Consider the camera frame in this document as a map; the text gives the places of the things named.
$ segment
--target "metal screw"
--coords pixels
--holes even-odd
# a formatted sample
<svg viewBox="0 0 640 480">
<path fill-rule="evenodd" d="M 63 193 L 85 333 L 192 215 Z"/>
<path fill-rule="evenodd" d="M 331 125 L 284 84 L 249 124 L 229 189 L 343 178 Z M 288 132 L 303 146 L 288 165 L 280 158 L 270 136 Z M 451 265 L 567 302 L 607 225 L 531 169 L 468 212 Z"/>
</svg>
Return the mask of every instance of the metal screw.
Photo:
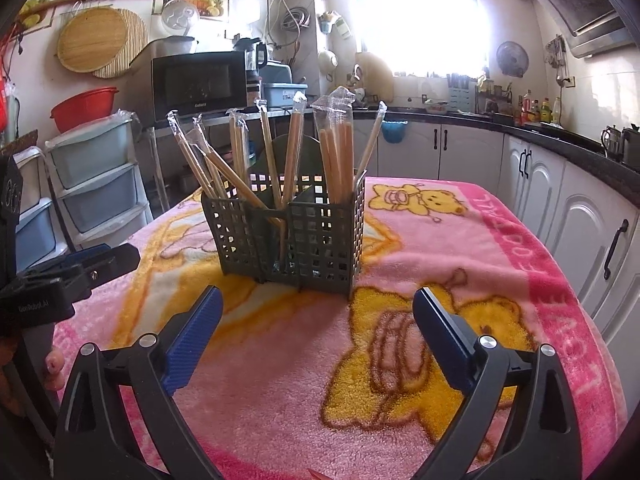
<svg viewBox="0 0 640 480">
<path fill-rule="evenodd" d="M 93 343 L 85 343 L 80 347 L 80 353 L 82 355 L 91 355 L 94 353 L 95 346 Z"/>
<path fill-rule="evenodd" d="M 498 342 L 490 335 L 483 335 L 480 338 L 480 344 L 485 348 L 495 348 L 498 346 Z"/>
<path fill-rule="evenodd" d="M 156 341 L 158 340 L 154 334 L 145 334 L 140 338 L 138 344 L 142 346 L 142 348 L 149 348 L 150 346 L 155 345 Z"/>
<path fill-rule="evenodd" d="M 540 347 L 540 351 L 547 357 L 553 357 L 554 355 L 556 355 L 556 349 L 551 345 L 542 345 Z"/>
</svg>

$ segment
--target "red bowl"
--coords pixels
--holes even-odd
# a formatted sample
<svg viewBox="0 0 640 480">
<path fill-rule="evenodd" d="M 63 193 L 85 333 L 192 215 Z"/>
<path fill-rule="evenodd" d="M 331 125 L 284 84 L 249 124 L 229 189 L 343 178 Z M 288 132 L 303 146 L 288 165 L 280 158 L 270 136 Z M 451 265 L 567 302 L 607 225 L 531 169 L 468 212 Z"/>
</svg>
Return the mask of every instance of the red bowl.
<svg viewBox="0 0 640 480">
<path fill-rule="evenodd" d="M 117 93 L 115 86 L 82 92 L 54 106 L 51 118 L 63 134 L 80 124 L 111 115 L 113 98 Z"/>
</svg>

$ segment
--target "range hood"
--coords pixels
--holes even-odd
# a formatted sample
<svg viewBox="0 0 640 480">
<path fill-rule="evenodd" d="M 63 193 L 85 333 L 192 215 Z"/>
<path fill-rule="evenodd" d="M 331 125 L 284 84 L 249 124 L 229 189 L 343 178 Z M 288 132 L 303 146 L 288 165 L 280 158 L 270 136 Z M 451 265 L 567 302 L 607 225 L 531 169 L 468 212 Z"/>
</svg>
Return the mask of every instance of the range hood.
<svg viewBox="0 0 640 480">
<path fill-rule="evenodd" d="M 578 58 L 633 44 L 631 33 L 609 0 L 538 0 L 558 24 Z"/>
</svg>

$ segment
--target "black microwave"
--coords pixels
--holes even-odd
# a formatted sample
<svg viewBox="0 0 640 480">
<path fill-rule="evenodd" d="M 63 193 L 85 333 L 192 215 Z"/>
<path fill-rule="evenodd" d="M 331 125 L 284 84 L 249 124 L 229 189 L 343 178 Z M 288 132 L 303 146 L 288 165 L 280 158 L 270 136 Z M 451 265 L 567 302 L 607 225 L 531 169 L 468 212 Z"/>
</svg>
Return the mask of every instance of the black microwave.
<svg viewBox="0 0 640 480">
<path fill-rule="evenodd" d="M 155 57 L 132 69 L 126 106 L 144 128 L 166 127 L 171 110 L 195 116 L 247 106 L 244 52 Z"/>
</svg>

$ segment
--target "cutlery holder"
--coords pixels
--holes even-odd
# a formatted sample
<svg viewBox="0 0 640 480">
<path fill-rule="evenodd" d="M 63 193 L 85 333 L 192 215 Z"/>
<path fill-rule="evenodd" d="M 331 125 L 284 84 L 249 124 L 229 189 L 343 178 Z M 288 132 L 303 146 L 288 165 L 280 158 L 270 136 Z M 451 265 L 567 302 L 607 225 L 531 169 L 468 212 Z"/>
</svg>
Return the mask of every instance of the cutlery holder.
<svg viewBox="0 0 640 480">
<path fill-rule="evenodd" d="M 286 137 L 273 143 L 281 184 Z M 237 198 L 236 189 L 228 182 L 228 198 L 210 199 L 202 194 L 202 208 L 223 273 L 350 297 L 360 270 L 365 175 L 356 183 L 348 204 L 328 204 L 318 142 L 305 137 L 298 193 L 283 210 L 272 209 L 273 193 L 262 158 L 250 168 L 250 177 L 252 189 L 270 209 L 254 208 Z M 269 218 L 286 222 L 282 257 L 280 230 Z"/>
</svg>

